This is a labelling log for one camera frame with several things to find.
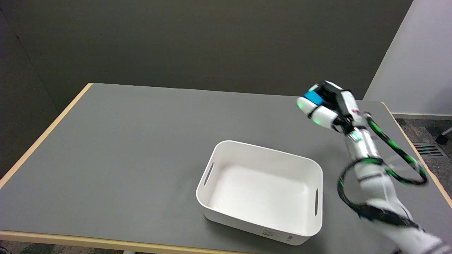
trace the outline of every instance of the dark gray wall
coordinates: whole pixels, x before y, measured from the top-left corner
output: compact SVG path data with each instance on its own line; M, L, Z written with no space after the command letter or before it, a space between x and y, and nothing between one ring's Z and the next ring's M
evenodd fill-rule
M412 0L4 1L61 111L88 82L362 98Z
M0 12L0 178L58 116L15 33Z

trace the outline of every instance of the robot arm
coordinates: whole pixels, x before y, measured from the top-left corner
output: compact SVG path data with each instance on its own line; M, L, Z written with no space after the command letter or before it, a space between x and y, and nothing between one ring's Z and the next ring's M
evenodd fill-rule
M378 150L367 130L380 131L368 113L362 114L352 93L337 85L322 81L315 84L297 99L298 107L316 124L343 133L345 144L354 160L341 174L338 181L339 197L367 224L388 237L399 247L396 253L449 254L450 246L441 239L426 233L412 221L408 209L397 198L391 176L405 183L422 185L427 177L419 163L405 154L383 132L376 132L402 158L421 175L422 180L405 179L385 168ZM371 197L365 204L356 204L344 194L343 179L349 169L354 169L361 189Z

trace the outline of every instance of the blue block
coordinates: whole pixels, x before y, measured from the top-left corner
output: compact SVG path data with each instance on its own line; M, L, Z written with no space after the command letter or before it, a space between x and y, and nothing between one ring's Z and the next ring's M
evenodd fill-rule
M316 105L321 105L323 103L322 97L318 95L315 91L309 91L303 95L304 98L312 101Z

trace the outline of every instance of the baseboard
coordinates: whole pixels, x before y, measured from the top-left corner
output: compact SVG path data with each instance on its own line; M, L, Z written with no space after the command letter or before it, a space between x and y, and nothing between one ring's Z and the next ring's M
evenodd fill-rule
M392 113L395 118L452 120L452 115Z

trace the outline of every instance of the white wall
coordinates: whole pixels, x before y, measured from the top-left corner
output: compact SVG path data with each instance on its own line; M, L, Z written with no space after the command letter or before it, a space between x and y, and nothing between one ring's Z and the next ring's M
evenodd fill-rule
M452 115L452 0L414 0L364 96L393 113Z

